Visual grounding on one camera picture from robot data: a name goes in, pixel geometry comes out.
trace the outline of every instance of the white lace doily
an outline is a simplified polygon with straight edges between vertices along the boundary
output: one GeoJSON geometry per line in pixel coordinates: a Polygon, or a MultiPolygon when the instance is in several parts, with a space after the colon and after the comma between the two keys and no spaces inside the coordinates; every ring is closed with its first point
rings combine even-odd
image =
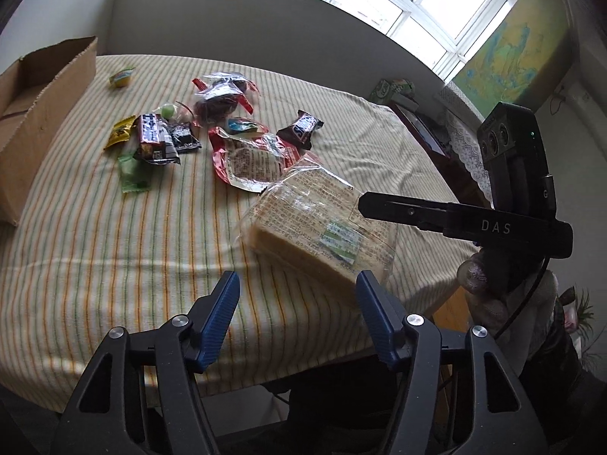
{"type": "Polygon", "coordinates": [[[481,157],[481,149],[476,141],[476,135],[456,115],[448,110],[445,112],[445,126],[451,137],[453,151],[457,154],[459,160],[463,162],[472,179],[476,181],[485,198],[493,206],[489,173],[483,167],[483,158],[481,157]]]}

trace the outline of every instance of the silver screw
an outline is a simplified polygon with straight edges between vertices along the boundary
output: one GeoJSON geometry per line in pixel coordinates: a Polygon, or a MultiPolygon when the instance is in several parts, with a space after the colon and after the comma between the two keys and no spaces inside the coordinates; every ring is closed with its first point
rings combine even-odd
{"type": "Polygon", "coordinates": [[[474,325],[474,327],[472,327],[472,333],[481,339],[483,337],[487,337],[487,329],[485,327],[481,327],[480,325],[474,325]]]}
{"type": "Polygon", "coordinates": [[[418,327],[418,326],[420,326],[420,325],[422,325],[424,323],[424,317],[420,316],[420,315],[409,315],[407,317],[407,321],[411,325],[413,325],[415,327],[418,327]]]}
{"type": "Polygon", "coordinates": [[[112,328],[107,335],[110,336],[110,339],[119,339],[124,335],[124,329],[122,327],[114,327],[112,328]]]}
{"type": "Polygon", "coordinates": [[[187,325],[187,322],[189,322],[189,320],[186,315],[177,315],[171,320],[174,327],[183,327],[184,325],[187,325]]]}

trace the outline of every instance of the tablecloth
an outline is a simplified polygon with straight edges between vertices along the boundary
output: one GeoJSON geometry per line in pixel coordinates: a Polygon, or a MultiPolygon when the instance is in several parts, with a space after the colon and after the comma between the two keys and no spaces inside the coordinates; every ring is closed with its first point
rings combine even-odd
{"type": "MultiPolygon", "coordinates": [[[[116,325],[156,328],[210,293],[224,270],[242,295],[219,360],[199,376],[203,395],[283,377],[371,343],[360,314],[318,285],[260,258],[237,237],[257,195],[215,175],[211,148],[158,167],[146,193],[122,194],[111,125],[167,101],[187,102],[190,80],[240,71],[260,91],[254,118],[275,132],[303,109],[325,122],[313,152],[361,191],[456,201],[398,118],[360,97],[213,60],[100,56],[97,73],[56,135],[18,228],[0,228],[0,382],[61,411],[87,361],[116,325]],[[109,75],[135,66],[133,83],[109,75]]],[[[399,226],[388,289],[411,312],[436,309],[456,287],[464,241],[399,226]]],[[[153,372],[146,384],[154,390],[153,372]]]]}

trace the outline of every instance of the green painting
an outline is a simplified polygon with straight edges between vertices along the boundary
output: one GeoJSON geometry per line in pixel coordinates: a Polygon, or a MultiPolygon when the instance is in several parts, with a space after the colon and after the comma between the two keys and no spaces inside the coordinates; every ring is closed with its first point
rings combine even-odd
{"type": "Polygon", "coordinates": [[[563,0],[518,0],[453,81],[486,117],[499,101],[537,109],[570,66],[563,0]]]}

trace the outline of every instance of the bread package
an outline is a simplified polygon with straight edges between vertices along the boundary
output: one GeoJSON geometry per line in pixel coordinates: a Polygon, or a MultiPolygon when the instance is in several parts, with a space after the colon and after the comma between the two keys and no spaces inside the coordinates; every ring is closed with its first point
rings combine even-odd
{"type": "Polygon", "coordinates": [[[314,278],[324,292],[357,306],[362,270],[384,283],[394,260],[394,224],[365,219],[361,193],[304,156],[243,217],[251,249],[314,278]]]}

